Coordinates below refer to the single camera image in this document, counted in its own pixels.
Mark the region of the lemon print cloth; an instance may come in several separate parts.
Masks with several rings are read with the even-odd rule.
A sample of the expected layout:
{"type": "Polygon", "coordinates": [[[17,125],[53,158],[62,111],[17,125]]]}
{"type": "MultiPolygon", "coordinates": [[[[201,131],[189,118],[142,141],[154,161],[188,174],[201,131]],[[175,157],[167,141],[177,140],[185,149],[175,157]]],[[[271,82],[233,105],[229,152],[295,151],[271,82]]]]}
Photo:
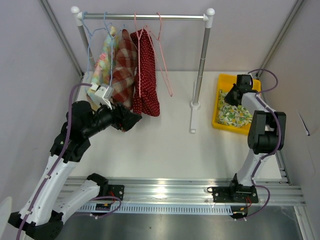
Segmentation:
{"type": "Polygon", "coordinates": [[[225,102],[227,92],[219,90],[216,121],[219,124],[241,128],[251,124],[252,115],[242,105],[230,105],[225,102]]]}

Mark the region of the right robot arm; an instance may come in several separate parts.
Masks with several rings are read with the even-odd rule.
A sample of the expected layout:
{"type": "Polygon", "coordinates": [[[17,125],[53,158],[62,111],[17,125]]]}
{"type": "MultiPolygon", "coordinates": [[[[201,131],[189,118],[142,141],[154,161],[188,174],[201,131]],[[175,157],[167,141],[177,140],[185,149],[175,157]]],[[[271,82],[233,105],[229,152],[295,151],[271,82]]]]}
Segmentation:
{"type": "Polygon", "coordinates": [[[284,146],[287,116],[261,98],[261,94],[253,89],[253,78],[249,74],[236,76],[236,83],[224,100],[232,106],[245,107],[252,115],[247,136],[249,152],[228,189],[229,198],[239,202],[257,193],[256,177],[266,161],[284,146]]]}

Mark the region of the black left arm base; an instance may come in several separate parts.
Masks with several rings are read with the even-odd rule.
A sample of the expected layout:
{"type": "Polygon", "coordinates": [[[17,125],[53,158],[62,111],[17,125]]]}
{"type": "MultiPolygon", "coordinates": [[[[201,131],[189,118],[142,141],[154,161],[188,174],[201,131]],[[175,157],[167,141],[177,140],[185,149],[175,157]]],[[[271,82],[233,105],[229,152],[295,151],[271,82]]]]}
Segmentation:
{"type": "Polygon", "coordinates": [[[120,184],[107,184],[99,190],[98,197],[115,196],[121,201],[124,198],[125,186],[120,184]]]}

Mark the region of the red polka dot skirt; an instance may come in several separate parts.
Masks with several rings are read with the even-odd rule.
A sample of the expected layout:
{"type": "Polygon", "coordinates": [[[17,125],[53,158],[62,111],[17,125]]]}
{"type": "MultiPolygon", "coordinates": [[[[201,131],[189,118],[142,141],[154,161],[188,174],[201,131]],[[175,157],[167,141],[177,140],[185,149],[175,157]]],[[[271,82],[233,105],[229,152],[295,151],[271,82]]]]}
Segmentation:
{"type": "Polygon", "coordinates": [[[160,103],[157,95],[153,42],[145,29],[131,33],[130,37],[138,50],[138,65],[134,77],[133,112],[158,117],[160,103]]]}

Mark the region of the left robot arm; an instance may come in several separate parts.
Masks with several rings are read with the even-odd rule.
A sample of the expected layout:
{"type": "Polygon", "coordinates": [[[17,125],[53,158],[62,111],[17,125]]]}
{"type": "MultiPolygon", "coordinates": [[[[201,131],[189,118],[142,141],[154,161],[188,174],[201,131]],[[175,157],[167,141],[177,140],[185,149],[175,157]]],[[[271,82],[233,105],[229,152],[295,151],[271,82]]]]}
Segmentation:
{"type": "Polygon", "coordinates": [[[84,153],[91,146],[90,138],[108,127],[127,132],[142,119],[122,103],[101,105],[93,111],[89,102],[71,103],[60,134],[50,149],[45,171],[27,204],[10,214],[8,223],[33,240],[54,240],[67,220],[91,200],[121,201],[123,194],[109,186],[107,178],[90,174],[68,197],[58,196],[84,153]]]}

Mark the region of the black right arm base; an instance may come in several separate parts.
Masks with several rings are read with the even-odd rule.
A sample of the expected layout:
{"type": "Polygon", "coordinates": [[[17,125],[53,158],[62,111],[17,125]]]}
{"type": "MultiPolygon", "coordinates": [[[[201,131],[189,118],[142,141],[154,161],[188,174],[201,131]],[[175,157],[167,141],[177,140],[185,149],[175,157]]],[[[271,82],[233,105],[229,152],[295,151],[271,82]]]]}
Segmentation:
{"type": "Polygon", "coordinates": [[[212,187],[212,196],[215,203],[249,203],[257,204],[259,202],[257,190],[254,186],[241,187],[212,187]]]}

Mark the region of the pink wire hanger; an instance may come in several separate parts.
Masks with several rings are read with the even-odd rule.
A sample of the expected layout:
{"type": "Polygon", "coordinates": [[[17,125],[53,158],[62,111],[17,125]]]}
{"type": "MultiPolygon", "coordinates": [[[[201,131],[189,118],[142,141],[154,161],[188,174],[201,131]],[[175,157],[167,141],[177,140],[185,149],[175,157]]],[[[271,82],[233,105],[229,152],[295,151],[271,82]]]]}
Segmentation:
{"type": "Polygon", "coordinates": [[[164,51],[163,51],[163,48],[162,48],[162,27],[163,27],[163,21],[162,21],[162,17],[161,17],[161,14],[159,12],[156,13],[158,18],[159,18],[159,30],[158,30],[158,34],[156,35],[150,28],[148,28],[148,33],[154,37],[154,39],[157,41],[158,43],[158,47],[159,47],[159,50],[160,50],[160,55],[161,55],[161,58],[162,58],[162,62],[163,62],[163,67],[164,69],[162,69],[162,67],[160,66],[160,62],[159,62],[159,59],[158,59],[158,56],[157,56],[157,52],[155,50],[154,47],[152,47],[153,49],[153,52],[154,52],[154,56],[155,56],[155,60],[159,66],[159,70],[160,70],[160,73],[162,75],[162,78],[163,78],[163,81],[166,85],[166,88],[167,88],[167,91],[168,91],[168,94],[170,97],[172,97],[174,94],[173,94],[173,89],[172,89],[172,85],[171,85],[171,82],[170,82],[170,78],[169,78],[169,74],[168,74],[168,69],[167,69],[167,64],[166,64],[166,59],[165,59],[165,56],[164,56],[164,51]]]}
{"type": "Polygon", "coordinates": [[[138,28],[137,15],[134,13],[135,32],[132,33],[132,39],[135,40],[138,54],[137,65],[137,86],[138,98],[142,99],[150,94],[155,86],[155,55],[153,51],[153,41],[148,32],[147,26],[138,28]]]}

